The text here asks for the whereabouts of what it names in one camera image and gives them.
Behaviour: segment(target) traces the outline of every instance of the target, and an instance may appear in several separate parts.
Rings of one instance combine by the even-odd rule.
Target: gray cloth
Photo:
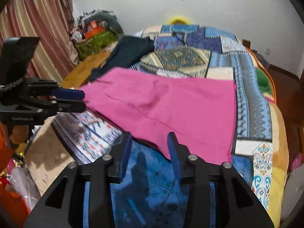
[[[289,214],[292,212],[297,202],[299,201],[303,191],[304,164],[295,169],[290,174],[290,177],[286,182],[282,202],[281,220],[286,220],[288,218]]]
[[[15,190],[24,198],[30,211],[40,199],[40,193],[27,167],[12,169],[10,182]]]
[[[270,67],[270,63],[267,62],[261,54],[257,53],[256,50],[252,50],[252,52],[255,54],[256,58],[263,65],[263,67],[267,70]]]

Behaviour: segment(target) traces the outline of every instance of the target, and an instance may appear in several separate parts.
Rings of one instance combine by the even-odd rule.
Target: floor
[[[277,105],[285,122],[289,162],[292,162],[302,152],[299,126],[304,124],[304,92],[295,79],[276,70],[268,69],[268,72],[275,83]]]

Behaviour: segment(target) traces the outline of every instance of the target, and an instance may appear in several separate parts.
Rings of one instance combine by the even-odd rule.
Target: clutter
[[[11,161],[14,150],[6,147],[5,140],[3,131],[0,131],[0,172],[5,172],[5,174],[1,175],[0,206],[5,209],[14,224],[21,228],[28,217],[29,211],[25,205],[24,199],[18,193],[12,191],[12,188],[6,179],[7,170],[5,170],[5,168],[8,162]]]
[[[117,41],[117,38],[111,31],[103,31],[83,43],[76,43],[75,46],[79,54],[79,59],[84,60],[92,54],[103,51],[103,47],[115,41]]]
[[[123,35],[123,30],[113,11],[94,10],[77,19],[70,35],[82,61],[117,41],[117,37]]]
[[[15,190],[24,198],[27,208],[32,211],[41,195],[27,167],[12,170],[10,181]]]

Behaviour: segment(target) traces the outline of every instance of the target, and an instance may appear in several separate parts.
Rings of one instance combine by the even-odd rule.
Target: striped curtain
[[[0,48],[8,37],[40,37],[28,75],[61,82],[78,63],[72,25],[72,0],[9,0],[0,14]]]

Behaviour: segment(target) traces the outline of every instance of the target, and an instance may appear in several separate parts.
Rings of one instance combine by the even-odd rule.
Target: pink cloth
[[[205,161],[231,161],[236,120],[233,81],[169,79],[113,68],[82,87],[85,103],[138,139],[156,144],[170,159],[167,135]]]
[[[294,161],[291,163],[290,171],[293,172],[296,168],[302,165],[302,153],[299,153]]]

